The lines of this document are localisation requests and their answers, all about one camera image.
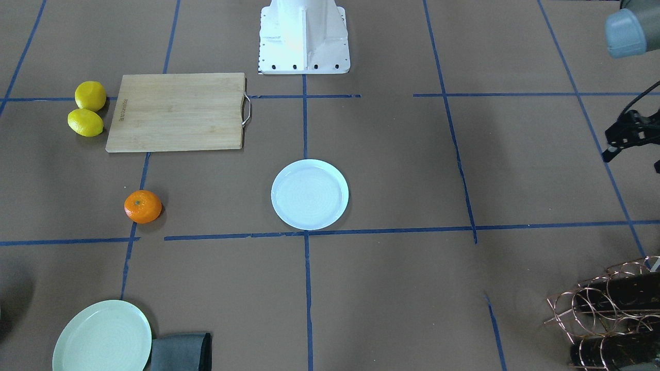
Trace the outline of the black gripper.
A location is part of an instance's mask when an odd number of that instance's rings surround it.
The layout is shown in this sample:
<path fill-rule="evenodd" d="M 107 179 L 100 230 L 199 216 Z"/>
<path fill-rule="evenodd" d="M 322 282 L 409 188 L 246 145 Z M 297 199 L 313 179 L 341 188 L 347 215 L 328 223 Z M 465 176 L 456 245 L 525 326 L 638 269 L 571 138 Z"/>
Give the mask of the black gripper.
<path fill-rule="evenodd" d="M 636 110 L 629 110 L 605 131 L 608 148 L 601 154 L 603 162 L 609 163 L 623 149 L 632 146 L 659 144 L 659 112 L 643 116 Z M 660 174 L 660 160 L 655 162 L 654 169 Z"/>

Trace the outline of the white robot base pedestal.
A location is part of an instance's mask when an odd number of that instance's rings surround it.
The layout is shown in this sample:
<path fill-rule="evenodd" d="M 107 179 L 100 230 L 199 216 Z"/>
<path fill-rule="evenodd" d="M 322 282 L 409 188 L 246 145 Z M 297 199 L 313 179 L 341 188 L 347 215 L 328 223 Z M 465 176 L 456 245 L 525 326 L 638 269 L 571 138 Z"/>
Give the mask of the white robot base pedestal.
<path fill-rule="evenodd" d="M 260 12 L 258 73 L 346 74 L 346 12 L 335 1 L 271 1 Z"/>

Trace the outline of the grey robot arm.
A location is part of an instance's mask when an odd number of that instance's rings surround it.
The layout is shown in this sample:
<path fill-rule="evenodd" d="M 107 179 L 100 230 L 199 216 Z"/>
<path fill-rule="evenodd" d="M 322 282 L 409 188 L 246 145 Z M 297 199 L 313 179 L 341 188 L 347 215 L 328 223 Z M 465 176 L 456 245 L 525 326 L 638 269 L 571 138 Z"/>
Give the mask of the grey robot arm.
<path fill-rule="evenodd" d="M 613 58 L 641 56 L 659 49 L 659 2 L 621 1 L 617 12 L 604 23 L 608 53 Z M 604 132 L 607 148 L 603 162 L 609 163 L 623 150 L 659 144 L 659 112 L 645 116 L 633 109 L 642 98 L 658 88 L 659 82 L 639 93 Z"/>

